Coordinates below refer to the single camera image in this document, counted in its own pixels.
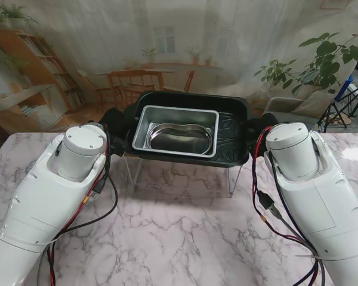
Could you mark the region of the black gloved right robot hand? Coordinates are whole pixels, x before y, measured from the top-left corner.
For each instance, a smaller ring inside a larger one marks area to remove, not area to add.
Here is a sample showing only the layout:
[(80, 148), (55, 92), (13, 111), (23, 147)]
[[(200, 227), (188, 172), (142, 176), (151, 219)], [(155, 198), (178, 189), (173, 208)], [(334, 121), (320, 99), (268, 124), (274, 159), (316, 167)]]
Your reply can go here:
[(242, 123), (241, 133), (246, 142), (247, 149), (254, 151), (255, 144), (261, 132), (269, 127), (278, 124), (277, 118), (271, 113), (263, 114), (260, 118), (252, 118)]

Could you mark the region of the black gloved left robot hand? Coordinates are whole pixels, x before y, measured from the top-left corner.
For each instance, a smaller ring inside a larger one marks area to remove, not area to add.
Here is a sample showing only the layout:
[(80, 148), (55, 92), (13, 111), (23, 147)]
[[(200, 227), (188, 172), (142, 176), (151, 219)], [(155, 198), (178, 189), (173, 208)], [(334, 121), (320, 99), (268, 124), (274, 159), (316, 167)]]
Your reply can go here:
[(130, 116), (113, 107), (103, 114), (99, 124), (105, 125), (111, 136), (125, 139), (133, 121)]

